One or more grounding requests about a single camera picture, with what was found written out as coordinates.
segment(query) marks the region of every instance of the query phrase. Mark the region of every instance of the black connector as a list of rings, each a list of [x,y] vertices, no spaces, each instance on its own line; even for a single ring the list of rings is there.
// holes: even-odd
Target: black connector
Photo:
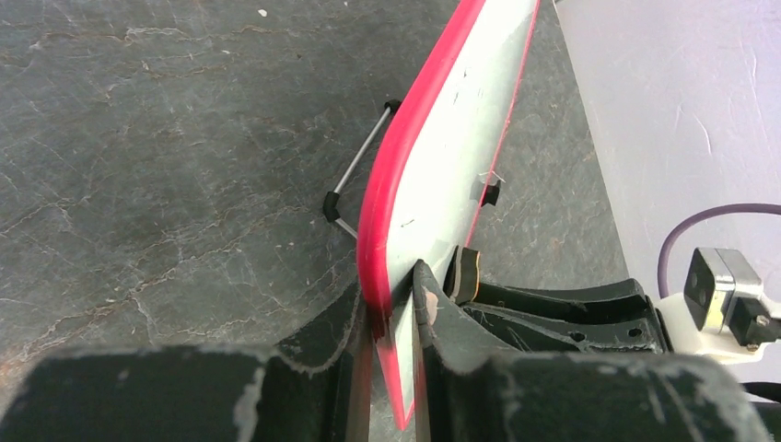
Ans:
[[[340,196],[339,193],[329,191],[325,194],[325,199],[322,200],[322,214],[325,215],[325,219],[328,220],[329,223],[342,217],[339,215],[339,210],[336,208]]]
[[[781,321],[774,320],[764,304],[753,297],[735,299],[728,326],[742,347],[781,339]]]
[[[485,188],[485,194],[483,195],[483,201],[480,203],[480,206],[483,207],[486,204],[491,204],[495,207],[496,203],[499,202],[499,193],[501,191],[501,180],[497,181],[496,184],[488,184],[488,186]]]
[[[398,111],[401,106],[402,103],[397,99],[392,99],[385,102],[385,109],[390,109],[390,113],[396,113],[396,111]]]

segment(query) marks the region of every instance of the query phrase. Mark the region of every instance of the black rubber foot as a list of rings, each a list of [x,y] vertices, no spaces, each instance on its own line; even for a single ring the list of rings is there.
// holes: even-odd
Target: black rubber foot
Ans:
[[[485,195],[483,195],[483,202],[480,204],[483,207],[486,204],[496,206],[499,201],[499,192],[502,190],[502,181],[497,181],[496,184],[489,184],[485,189]]]
[[[402,103],[397,99],[392,99],[385,103],[385,109],[390,109],[390,113],[396,113],[396,111],[402,106]]]
[[[322,214],[325,215],[325,219],[329,223],[336,221],[342,216],[339,215],[339,210],[336,209],[336,203],[339,203],[339,193],[328,192],[325,194],[325,199],[322,200]]]

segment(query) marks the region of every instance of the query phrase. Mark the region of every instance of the marble floor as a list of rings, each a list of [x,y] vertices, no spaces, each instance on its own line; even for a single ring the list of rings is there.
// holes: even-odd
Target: marble floor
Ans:
[[[0,410],[55,349],[272,343],[328,305],[355,243],[321,198],[456,4],[0,3]],[[551,0],[497,173],[472,244],[486,279],[626,277]],[[412,440],[376,374],[371,439]]]

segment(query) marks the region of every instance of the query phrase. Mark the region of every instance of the gray stone floor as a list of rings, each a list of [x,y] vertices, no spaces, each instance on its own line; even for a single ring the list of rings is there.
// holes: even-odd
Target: gray stone floor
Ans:
[[[322,310],[356,270],[321,198],[455,5],[0,4],[0,410],[55,348],[272,343]],[[497,172],[472,244],[485,278],[626,277],[549,1]],[[372,440],[411,440],[377,374]]]

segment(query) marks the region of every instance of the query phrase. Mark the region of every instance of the white wall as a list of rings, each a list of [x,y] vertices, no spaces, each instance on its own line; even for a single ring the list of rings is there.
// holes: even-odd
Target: white wall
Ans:
[[[561,0],[556,5],[630,274],[657,293],[659,247],[686,216],[781,204],[781,2]],[[694,247],[741,250],[781,298],[781,219],[694,227],[670,260],[681,291]],[[781,381],[781,344],[743,380]]]

